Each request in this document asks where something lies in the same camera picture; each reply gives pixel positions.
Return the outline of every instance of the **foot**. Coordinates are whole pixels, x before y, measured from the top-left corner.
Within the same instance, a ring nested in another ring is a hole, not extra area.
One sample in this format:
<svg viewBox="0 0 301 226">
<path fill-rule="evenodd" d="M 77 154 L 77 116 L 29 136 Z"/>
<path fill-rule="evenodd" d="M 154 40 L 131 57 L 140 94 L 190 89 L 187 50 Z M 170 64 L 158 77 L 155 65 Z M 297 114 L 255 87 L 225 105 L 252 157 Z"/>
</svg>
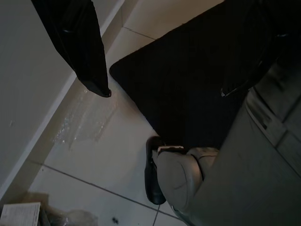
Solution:
<svg viewBox="0 0 301 226">
<path fill-rule="evenodd" d="M 144 170 L 144 181 L 147 198 L 150 202 L 161 205 L 166 199 L 160 189 L 157 179 L 157 166 L 152 159 L 152 151 L 156 151 L 165 143 L 160 137 L 151 137 L 146 142 L 146 166 Z"/>
</svg>

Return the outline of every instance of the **black floor mat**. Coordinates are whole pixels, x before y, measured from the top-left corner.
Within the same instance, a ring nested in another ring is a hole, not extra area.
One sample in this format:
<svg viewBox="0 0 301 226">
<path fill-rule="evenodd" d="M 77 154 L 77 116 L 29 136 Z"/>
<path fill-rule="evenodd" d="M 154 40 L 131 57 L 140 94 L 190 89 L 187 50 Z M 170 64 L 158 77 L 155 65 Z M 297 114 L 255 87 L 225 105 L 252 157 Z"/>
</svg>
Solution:
<svg viewBox="0 0 301 226">
<path fill-rule="evenodd" d="M 246 92 L 221 97 L 224 75 L 234 70 L 233 46 L 245 13 L 224 10 L 230 3 L 217 5 L 110 68 L 167 144 L 220 148 L 244 101 Z"/>
</svg>

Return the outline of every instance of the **tile grout line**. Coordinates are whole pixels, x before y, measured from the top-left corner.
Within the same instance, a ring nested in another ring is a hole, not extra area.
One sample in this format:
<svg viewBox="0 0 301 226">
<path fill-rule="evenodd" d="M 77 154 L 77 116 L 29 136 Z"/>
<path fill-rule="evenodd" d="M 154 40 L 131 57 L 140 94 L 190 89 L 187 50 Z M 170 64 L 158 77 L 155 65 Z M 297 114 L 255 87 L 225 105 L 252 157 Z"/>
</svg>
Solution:
<svg viewBox="0 0 301 226">
<path fill-rule="evenodd" d="M 152 224 L 152 226 L 155 226 L 155 223 L 156 223 L 156 220 L 157 220 L 158 213 L 159 213 L 159 212 L 156 213 L 155 220 L 154 220 L 154 223 Z"/>
<path fill-rule="evenodd" d="M 121 14 L 121 27 L 123 27 L 124 23 L 123 23 L 123 10 L 122 10 L 122 6 L 120 8 L 120 14 Z"/>
<path fill-rule="evenodd" d="M 141 33 L 135 32 L 135 31 L 133 31 L 132 29 L 127 28 L 127 27 L 125 27 L 125 26 L 122 26 L 122 27 L 128 29 L 130 32 L 134 32 L 134 33 L 139 34 L 139 35 L 142 35 L 142 36 L 144 36 L 144 37 L 146 37 L 146 38 L 156 40 L 156 39 L 154 39 L 154 38 L 152 38 L 152 37 L 150 37 L 150 36 L 147 36 L 147 35 L 145 35 L 145 34 L 141 34 Z"/>
<path fill-rule="evenodd" d="M 140 202 L 137 202 L 137 201 L 135 201 L 135 200 L 129 199 L 129 198 L 125 197 L 125 196 L 122 196 L 122 195 L 120 195 L 120 194 L 117 194 L 117 193 L 115 193 L 115 192 L 112 192 L 112 191 L 110 191 L 110 190 L 108 190 L 108 189 L 105 189 L 105 188 L 100 187 L 100 186 L 98 186 L 98 185 L 95 185 L 95 184 L 93 184 L 93 183 L 90 183 L 90 182 L 87 182 L 87 181 L 82 180 L 82 179 L 80 179 L 80 178 L 77 178 L 77 177 L 75 177 L 75 176 L 72 176 L 72 175 L 70 175 L 70 174 L 68 174 L 68 173 L 62 172 L 62 171 L 60 171 L 60 170 L 58 170 L 58 169 L 55 169 L 55 168 L 53 168 L 53 167 L 51 167 L 51 166 L 48 166 L 48 165 L 46 165 L 46 164 L 39 163 L 39 162 L 32 161 L 32 160 L 29 160 L 29 161 L 32 162 L 32 163 L 38 164 L 38 165 L 40 165 L 40 166 L 44 166 L 44 167 L 46 167 L 46 168 L 49 168 L 49 169 L 51 169 L 51 170 L 53 170 L 53 171 L 55 171 L 55 172 L 58 172 L 58 173 L 61 173 L 61 174 L 65 175 L 65 176 L 71 177 L 71 178 L 73 178 L 73 179 L 75 179 L 75 180 L 78 180 L 78 181 L 80 181 L 80 182 L 83 182 L 83 183 L 85 183 L 85 184 L 87 184 L 87 185 L 91 185 L 91 186 L 93 186 L 93 187 L 96 187 L 96 188 L 98 188 L 98 189 L 101 189 L 101 190 L 103 190 L 103 191 L 105 191 L 105 192 L 114 194 L 114 195 L 116 195 L 116 196 L 118 196 L 118 197 L 120 197 L 120 198 L 124 198 L 124 199 L 126 199 L 126 200 L 128 200 L 128 201 L 131 201 L 131 202 L 134 202 L 134 203 L 136 203 L 136 204 L 138 204 L 138 205 L 144 206 L 144 207 L 146 207 L 146 208 L 148 208 L 148 209 L 154 210 L 154 211 L 156 211 L 157 213 L 162 213 L 162 214 L 164 214 L 164 215 L 167 215 L 167 216 L 170 216 L 170 217 L 172 217 L 172 218 L 175 218 L 175 219 L 179 220 L 179 218 L 177 218 L 177 217 L 175 217 L 175 216 L 173 216 L 173 215 L 170 215 L 170 214 L 168 214 L 168 213 L 165 213 L 165 212 L 160 211 L 160 210 L 159 210 L 160 205 L 159 205 L 158 209 L 155 209 L 155 208 L 153 208 L 153 207 L 150 207 L 150 206 L 147 206 L 147 205 L 142 204 L 142 203 L 140 203 Z"/>
</svg>

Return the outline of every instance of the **floor tile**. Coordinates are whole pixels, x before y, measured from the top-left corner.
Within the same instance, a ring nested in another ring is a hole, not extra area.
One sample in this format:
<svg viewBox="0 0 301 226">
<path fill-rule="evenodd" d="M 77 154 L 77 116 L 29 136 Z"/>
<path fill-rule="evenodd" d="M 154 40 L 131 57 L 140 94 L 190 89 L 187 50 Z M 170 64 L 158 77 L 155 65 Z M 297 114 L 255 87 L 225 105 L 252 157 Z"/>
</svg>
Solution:
<svg viewBox="0 0 301 226">
<path fill-rule="evenodd" d="M 167 202 L 160 205 L 160 211 L 162 211 L 164 213 L 168 213 L 177 218 L 176 214 L 174 213 L 174 211 L 171 209 L 170 205 Z"/>
<path fill-rule="evenodd" d="M 152 40 L 122 29 L 107 54 L 107 65 Z M 83 88 L 70 103 L 45 164 L 129 199 L 157 208 L 144 189 L 145 142 L 155 131 L 133 101 L 109 77 L 111 98 Z"/>
<path fill-rule="evenodd" d="M 14 180 L 0 200 L 0 206 L 7 203 L 19 203 L 34 181 L 41 165 L 26 160 Z"/>
<path fill-rule="evenodd" d="M 42 167 L 34 180 L 29 201 L 43 201 L 56 211 L 83 210 L 98 218 L 99 226 L 152 226 L 156 211 L 73 179 L 64 174 Z"/>
<path fill-rule="evenodd" d="M 139 0 L 124 26 L 157 39 L 221 2 L 222 0 Z"/>
<path fill-rule="evenodd" d="M 107 68 L 110 68 L 113 63 L 121 58 L 124 58 L 153 41 L 153 39 L 122 28 L 114 43 L 111 45 L 109 52 L 106 54 Z"/>
<path fill-rule="evenodd" d="M 186 226 L 186 224 L 178 219 L 159 213 L 155 226 Z"/>
<path fill-rule="evenodd" d="M 102 35 L 102 41 L 104 46 L 105 54 L 108 53 L 111 45 L 115 41 L 116 37 L 118 36 L 120 29 L 122 28 L 122 12 L 121 9 L 116 13 L 112 22 L 108 26 L 105 33 Z"/>
</svg>

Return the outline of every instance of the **white tile floor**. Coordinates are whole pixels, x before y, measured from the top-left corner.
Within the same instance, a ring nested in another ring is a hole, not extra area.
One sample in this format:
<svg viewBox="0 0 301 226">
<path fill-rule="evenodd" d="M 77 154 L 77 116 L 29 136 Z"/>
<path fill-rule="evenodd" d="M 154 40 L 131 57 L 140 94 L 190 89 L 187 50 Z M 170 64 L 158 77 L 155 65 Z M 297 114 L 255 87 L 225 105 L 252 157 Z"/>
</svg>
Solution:
<svg viewBox="0 0 301 226">
<path fill-rule="evenodd" d="M 221 2 L 139 0 L 106 55 L 108 68 L 122 57 Z M 183 226 L 167 203 L 155 206 L 144 190 L 145 142 L 155 131 L 121 87 L 109 77 L 105 99 L 82 87 L 70 104 L 67 131 L 55 145 L 29 192 L 43 194 L 61 211 L 85 210 L 99 226 Z"/>
</svg>

